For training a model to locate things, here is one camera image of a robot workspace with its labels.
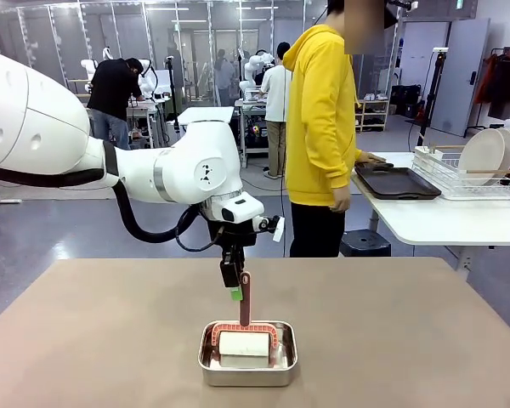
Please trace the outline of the person right hand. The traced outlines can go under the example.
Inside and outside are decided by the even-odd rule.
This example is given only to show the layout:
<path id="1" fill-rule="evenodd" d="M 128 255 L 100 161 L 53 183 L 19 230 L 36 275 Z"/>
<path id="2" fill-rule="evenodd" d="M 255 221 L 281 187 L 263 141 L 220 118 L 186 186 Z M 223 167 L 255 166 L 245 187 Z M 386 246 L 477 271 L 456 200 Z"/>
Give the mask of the person right hand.
<path id="1" fill-rule="evenodd" d="M 348 185 L 332 190 L 334 203 L 330 209 L 335 213 L 345 213 L 351 204 L 351 194 Z"/>

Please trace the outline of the person left hand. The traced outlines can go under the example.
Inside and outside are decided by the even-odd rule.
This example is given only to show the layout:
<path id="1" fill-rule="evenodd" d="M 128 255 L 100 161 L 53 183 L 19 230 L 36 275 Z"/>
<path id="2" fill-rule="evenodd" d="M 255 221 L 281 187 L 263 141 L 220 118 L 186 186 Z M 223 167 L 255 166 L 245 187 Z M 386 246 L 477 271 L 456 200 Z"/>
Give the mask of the person left hand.
<path id="1" fill-rule="evenodd" d="M 358 151 L 358 155 L 356 156 L 355 163 L 360 164 L 383 164 L 386 163 L 386 159 L 380 156 L 376 156 L 370 152 L 365 152 L 363 150 Z"/>

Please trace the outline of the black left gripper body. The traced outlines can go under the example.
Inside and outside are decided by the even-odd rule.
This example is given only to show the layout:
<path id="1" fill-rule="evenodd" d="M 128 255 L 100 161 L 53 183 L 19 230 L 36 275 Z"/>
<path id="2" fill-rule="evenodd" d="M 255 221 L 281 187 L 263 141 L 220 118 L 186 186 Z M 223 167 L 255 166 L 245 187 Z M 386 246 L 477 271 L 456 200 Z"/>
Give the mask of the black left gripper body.
<path id="1" fill-rule="evenodd" d="M 217 221 L 207 221 L 210 239 L 221 248 L 222 256 L 243 252 L 245 247 L 256 244 L 257 233 L 254 231 L 252 220 L 240 224 Z"/>

